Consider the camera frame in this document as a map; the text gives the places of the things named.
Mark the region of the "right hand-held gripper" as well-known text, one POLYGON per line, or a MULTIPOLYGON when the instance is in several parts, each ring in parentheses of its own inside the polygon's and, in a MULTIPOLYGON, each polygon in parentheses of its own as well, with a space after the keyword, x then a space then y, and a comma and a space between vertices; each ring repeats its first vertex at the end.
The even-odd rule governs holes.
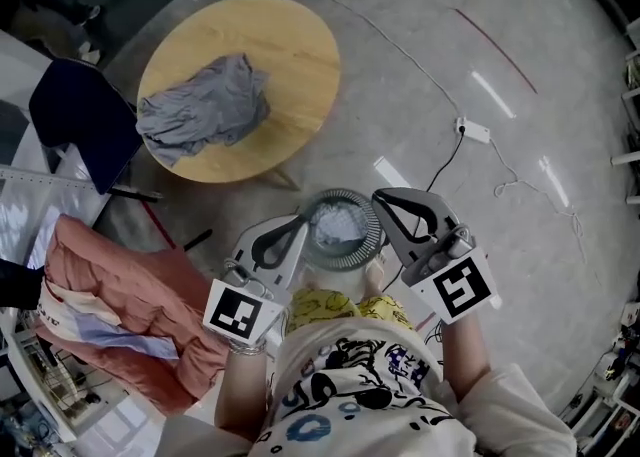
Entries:
POLYGON ((488 304, 501 308, 501 297, 487 255, 469 228, 439 195, 407 187, 378 189, 372 206, 405 271, 403 282, 446 324, 488 304), (409 230, 394 211, 423 220, 427 233, 409 230))

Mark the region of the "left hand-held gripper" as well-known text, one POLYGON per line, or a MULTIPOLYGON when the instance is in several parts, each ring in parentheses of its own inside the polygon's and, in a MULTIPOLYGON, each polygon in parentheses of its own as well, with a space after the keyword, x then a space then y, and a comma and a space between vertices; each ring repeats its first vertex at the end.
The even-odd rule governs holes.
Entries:
POLYGON ((303 254, 309 225, 299 217, 274 217, 246 229, 210 288, 202 324, 227 339, 256 345, 281 319, 303 254), (260 279, 249 269, 266 269, 260 279))

